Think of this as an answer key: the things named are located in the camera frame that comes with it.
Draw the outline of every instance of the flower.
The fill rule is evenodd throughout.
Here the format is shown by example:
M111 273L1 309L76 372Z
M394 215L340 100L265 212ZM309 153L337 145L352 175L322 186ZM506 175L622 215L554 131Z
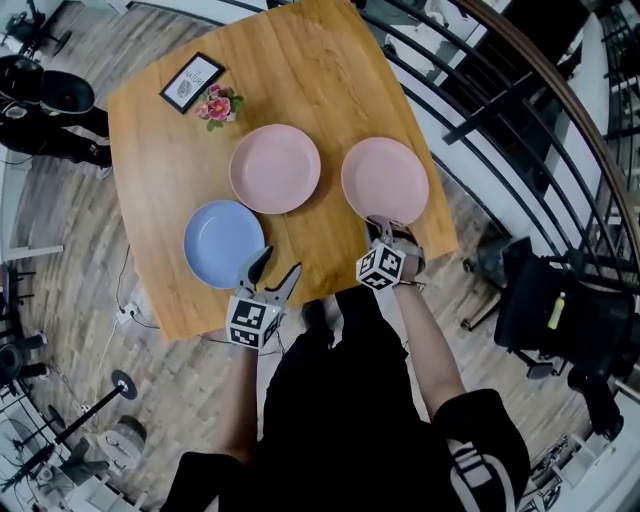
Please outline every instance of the flower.
M209 106L202 103L196 107L196 115L201 119L209 119Z
M216 121L224 121L231 111L231 101L229 98L216 98L207 103L209 116Z
M222 87L220 87L219 84L213 84L209 86L209 96L211 96L212 100L215 100L218 97L221 89Z

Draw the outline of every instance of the wooden floor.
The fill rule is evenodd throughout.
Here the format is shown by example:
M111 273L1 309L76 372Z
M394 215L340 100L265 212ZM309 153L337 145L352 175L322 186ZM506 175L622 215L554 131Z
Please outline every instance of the wooden floor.
M150 7L137 6L126 16L116 17L81 4L66 6L56 27L57 31L71 28L73 36L49 66L86 78L95 87L101 105L125 77L212 28ZM117 399L110 404L99 423L89 427L89 437L91 432L113 425L122 414L135 415L148 430L143 460L134 474L112 482L134 500L147 492L147 505L159 506L180 455L185 450L206 451L210 447L229 347L199 338L168 344L159 339L157 331L129 322L116 327L99 367L114 328L115 292L127 238L113 177L99 181L93 172L88 165L36 157L22 197L16 243L65 246L64 253L22 263L23 268L37 271L35 298L23 307L23 324L29 332L45 331L49 346L42 357L57 372L48 381L35 383L34 397L43 410L47 404L55 405L69 422L78 417L80 404L91 404L96 393L106 394L113 369L128 372L138 385L138 399ZM586 408L563 379L528 382L522 363L493 343L495 321L473 334L459 328L463 318L492 296L486 285L461 267L462 259L473 254L487 219L454 182L446 176L443 180L461 248L459 253L429 265L429 286L424 293L468 389L493 387L501 393L532 459L536 459L564 433L586 428ZM153 322L132 257L122 275L119 297L122 302L141 305L147 321ZM337 316L335 300L330 301L329 310L332 317ZM402 330L395 306L385 305L384 310ZM291 311L281 330L285 345L300 330L298 312ZM274 352L260 359L261 401L279 357ZM424 407L419 408L426 417Z

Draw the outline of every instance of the plate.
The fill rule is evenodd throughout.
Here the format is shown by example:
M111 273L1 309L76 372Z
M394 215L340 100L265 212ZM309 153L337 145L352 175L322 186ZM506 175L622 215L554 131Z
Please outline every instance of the plate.
M342 189L362 218L382 215L409 225L427 206L429 181L408 147L384 137L353 146L342 163Z
M187 265L213 288L235 288L242 264L263 247L258 219L235 201L211 201L201 206L184 233Z
M238 199L252 210L285 213L309 199L318 185L320 154L293 126L263 126L238 144L229 179Z

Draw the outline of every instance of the picture frame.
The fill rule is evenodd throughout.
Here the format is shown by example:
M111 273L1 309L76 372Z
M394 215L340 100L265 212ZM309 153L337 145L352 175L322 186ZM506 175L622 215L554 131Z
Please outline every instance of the picture frame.
M160 91L160 96L178 112L184 114L224 71L224 66L197 52L169 80L169 83Z

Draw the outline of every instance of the black sleeve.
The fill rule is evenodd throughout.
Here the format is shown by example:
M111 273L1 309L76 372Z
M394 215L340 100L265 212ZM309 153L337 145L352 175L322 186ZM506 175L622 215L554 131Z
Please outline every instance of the black sleeve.
M185 453L160 512L203 512L218 495L220 510L223 505L237 508L229 502L237 499L236 489L246 473L247 468L229 455Z
M448 400L438 409L433 426L445 439L472 442L479 453L502 462L516 500L522 497L529 479L529 453L496 391L472 391Z

